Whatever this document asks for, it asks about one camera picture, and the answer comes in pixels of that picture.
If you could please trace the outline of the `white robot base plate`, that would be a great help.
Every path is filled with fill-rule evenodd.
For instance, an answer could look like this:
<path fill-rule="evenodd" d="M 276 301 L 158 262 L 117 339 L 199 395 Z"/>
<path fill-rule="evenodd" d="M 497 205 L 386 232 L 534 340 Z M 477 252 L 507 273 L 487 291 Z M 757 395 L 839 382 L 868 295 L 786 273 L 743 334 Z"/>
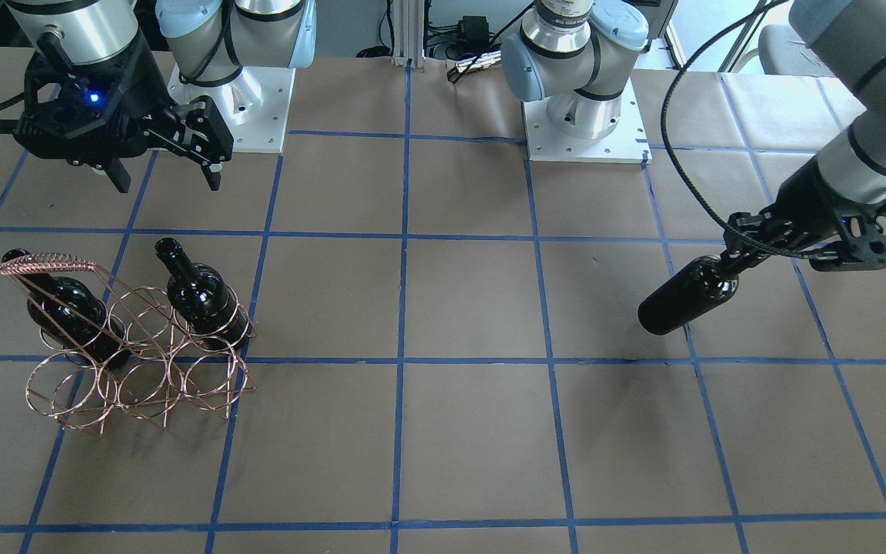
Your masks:
<path fill-rule="evenodd" d="M 562 92 L 538 102 L 524 102 L 528 158 L 534 162 L 651 161 L 633 83 L 619 97 L 597 101 L 577 92 Z"/>

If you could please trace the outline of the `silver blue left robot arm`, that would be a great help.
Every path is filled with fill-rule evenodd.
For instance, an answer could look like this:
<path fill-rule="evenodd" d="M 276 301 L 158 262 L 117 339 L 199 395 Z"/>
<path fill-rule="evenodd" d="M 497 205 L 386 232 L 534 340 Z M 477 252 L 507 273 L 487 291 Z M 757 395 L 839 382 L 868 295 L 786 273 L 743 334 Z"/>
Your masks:
<path fill-rule="evenodd" d="M 886 268 L 886 1 L 795 1 L 790 24 L 864 112 L 744 227 L 777 249 L 823 242 L 820 272 Z"/>

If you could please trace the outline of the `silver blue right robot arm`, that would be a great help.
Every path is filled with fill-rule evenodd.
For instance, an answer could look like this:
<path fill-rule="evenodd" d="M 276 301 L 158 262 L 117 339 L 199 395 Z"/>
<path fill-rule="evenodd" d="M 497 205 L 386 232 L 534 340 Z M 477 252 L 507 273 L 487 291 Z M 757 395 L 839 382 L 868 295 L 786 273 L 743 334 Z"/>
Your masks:
<path fill-rule="evenodd" d="M 278 152 L 296 70 L 315 57 L 313 1 L 158 1 L 175 57 L 163 78 L 129 1 L 10 1 L 34 42 L 15 140 L 108 176 L 154 149 L 199 165 L 211 190 L 235 149 Z"/>

